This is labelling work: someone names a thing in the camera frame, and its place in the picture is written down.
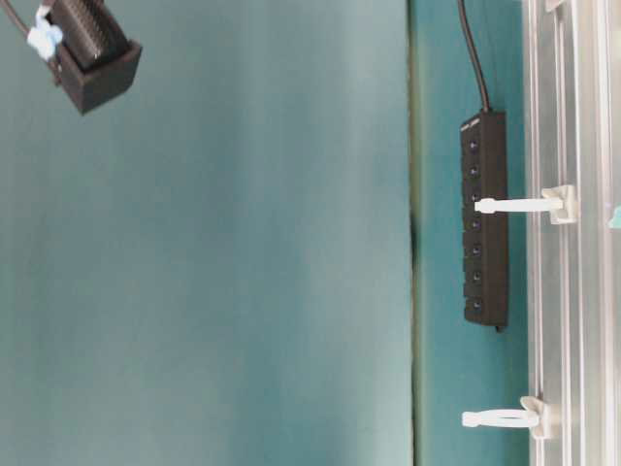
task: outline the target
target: black plastic housing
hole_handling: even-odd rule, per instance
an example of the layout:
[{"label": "black plastic housing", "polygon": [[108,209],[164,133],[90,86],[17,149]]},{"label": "black plastic housing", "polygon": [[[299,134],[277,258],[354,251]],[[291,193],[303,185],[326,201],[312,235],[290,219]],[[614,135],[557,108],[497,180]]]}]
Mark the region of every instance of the black plastic housing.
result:
[{"label": "black plastic housing", "polygon": [[480,113],[461,126],[466,320],[498,328],[508,317],[507,214],[482,215],[474,203],[507,199],[504,113]]}]

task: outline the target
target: white cable tie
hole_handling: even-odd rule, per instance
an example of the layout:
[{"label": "white cable tie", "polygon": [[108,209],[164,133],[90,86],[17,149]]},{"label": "white cable tie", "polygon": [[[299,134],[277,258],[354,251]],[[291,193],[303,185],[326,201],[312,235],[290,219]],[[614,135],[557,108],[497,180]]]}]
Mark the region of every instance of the white cable tie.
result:
[{"label": "white cable tie", "polygon": [[26,42],[37,51],[45,61],[56,55],[56,46],[62,42],[62,31],[58,26],[52,26],[46,19],[49,7],[41,6],[35,16],[35,26],[30,29]]}]

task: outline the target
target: teal backdrop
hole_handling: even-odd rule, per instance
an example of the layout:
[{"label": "teal backdrop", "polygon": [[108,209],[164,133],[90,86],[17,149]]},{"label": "teal backdrop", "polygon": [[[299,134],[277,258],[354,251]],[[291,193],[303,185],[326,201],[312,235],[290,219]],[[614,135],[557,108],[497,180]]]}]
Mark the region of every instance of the teal backdrop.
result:
[{"label": "teal backdrop", "polygon": [[0,17],[0,462],[409,466],[405,2],[107,3],[84,118]]},{"label": "teal backdrop", "polygon": [[[509,196],[524,195],[521,2],[467,0],[492,105],[507,112]],[[480,109],[455,0],[411,8],[418,464],[528,464],[528,433],[465,429],[463,411],[528,394],[525,218],[510,218],[510,317],[503,334],[464,321],[459,127]]]}]

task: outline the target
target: black cable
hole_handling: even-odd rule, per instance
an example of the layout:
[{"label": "black cable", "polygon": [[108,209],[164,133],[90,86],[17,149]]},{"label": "black cable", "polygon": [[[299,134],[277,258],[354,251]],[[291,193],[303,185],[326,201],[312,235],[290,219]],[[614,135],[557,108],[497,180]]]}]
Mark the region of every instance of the black cable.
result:
[{"label": "black cable", "polygon": [[485,78],[483,77],[483,71],[481,70],[481,63],[478,61],[478,55],[476,54],[476,47],[474,46],[473,33],[468,25],[468,18],[466,17],[466,5],[464,0],[457,0],[459,7],[459,18],[462,23],[462,30],[464,31],[464,37],[466,38],[466,45],[468,46],[468,53],[470,54],[470,60],[473,63],[474,74],[476,75],[476,83],[478,84],[478,90],[481,94],[481,105],[483,106],[483,112],[491,112],[492,108],[489,105],[489,94],[487,93],[487,85],[485,84]]},{"label": "black cable", "polygon": [[23,37],[28,37],[28,26],[21,20],[9,0],[0,0],[0,7],[4,9],[9,19],[13,22]]}]

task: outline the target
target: white cable clip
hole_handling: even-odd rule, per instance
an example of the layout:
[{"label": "white cable clip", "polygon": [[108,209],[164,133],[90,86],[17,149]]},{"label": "white cable clip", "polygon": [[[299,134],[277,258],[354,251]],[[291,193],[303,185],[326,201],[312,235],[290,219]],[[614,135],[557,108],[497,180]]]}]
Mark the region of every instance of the white cable clip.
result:
[{"label": "white cable clip", "polygon": [[552,13],[565,3],[565,0],[545,0],[545,10],[548,13]]},{"label": "white cable clip", "polygon": [[576,223],[578,218],[578,203],[575,195],[575,186],[564,185],[544,189],[541,192],[543,199],[514,199],[497,201],[496,199],[481,199],[474,204],[474,209],[482,214],[496,212],[550,212],[550,221],[553,225]]},{"label": "white cable clip", "polygon": [[531,429],[535,439],[549,439],[551,432],[550,409],[538,398],[524,396],[520,399],[524,410],[492,410],[481,413],[463,413],[464,427],[502,427]]},{"label": "white cable clip", "polygon": [[62,31],[58,26],[49,24],[46,16],[50,7],[41,6],[35,15],[35,26],[30,29],[26,42],[35,49],[39,56],[49,61],[56,55],[56,46],[62,42]]}]

